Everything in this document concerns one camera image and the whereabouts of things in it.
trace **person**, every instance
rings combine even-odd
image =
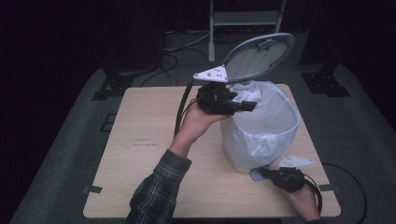
[[[131,211],[127,224],[172,223],[180,183],[191,166],[187,159],[191,145],[202,136],[211,124],[230,116],[209,115],[191,101],[180,129],[171,146],[166,149],[153,173],[137,187],[130,201]],[[305,185],[301,190],[288,193],[279,189],[295,211],[309,224],[320,220],[316,197]]]

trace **gray carpet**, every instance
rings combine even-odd
[[[361,88],[355,75],[341,64],[335,76],[351,96],[331,98],[325,94],[311,94],[301,73],[318,71],[320,64],[298,65],[307,33],[295,36],[296,46],[288,59],[273,73],[257,80],[290,86],[321,160],[348,170],[360,181],[367,194],[367,216],[363,223],[394,223],[396,133]],[[170,35],[169,45],[174,48],[195,38],[197,35]],[[248,36],[232,38],[247,39]],[[214,66],[220,65],[237,43],[216,45],[217,62]],[[207,55],[206,44],[190,48]],[[177,57],[177,66],[168,72],[170,77],[160,74],[145,86],[184,86],[192,74],[210,68],[204,56],[197,51],[186,49],[172,55]],[[163,69],[175,64],[175,58],[163,57]],[[133,86],[140,86],[158,72],[161,70],[136,78]],[[87,219],[82,214],[88,197],[83,190],[92,184],[109,136],[108,132],[101,132],[102,126],[108,114],[117,113],[121,101],[121,97],[92,101],[105,79],[102,69],[92,74],[11,223],[123,223],[122,219]],[[341,216],[328,218],[327,222],[357,223],[364,206],[358,184],[334,166],[325,165],[325,170],[337,188],[336,196],[342,208]],[[255,220],[254,223],[266,222]],[[303,222],[299,218],[288,218],[282,223]]]

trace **metal lid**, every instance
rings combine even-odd
[[[262,35],[243,42],[224,60],[228,82],[271,72],[286,58],[293,45],[294,37],[286,33]]]

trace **dark background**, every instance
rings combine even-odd
[[[0,223],[12,218],[102,61],[157,66],[164,31],[207,29],[208,6],[208,0],[0,2]],[[215,7],[271,9],[278,2],[217,0]],[[324,63],[336,52],[396,129],[394,9],[390,0],[288,1],[281,31],[310,29],[301,63]]]

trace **plaid shirt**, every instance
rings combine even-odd
[[[166,150],[153,174],[137,187],[126,223],[172,223],[180,182],[191,166],[189,159]]]

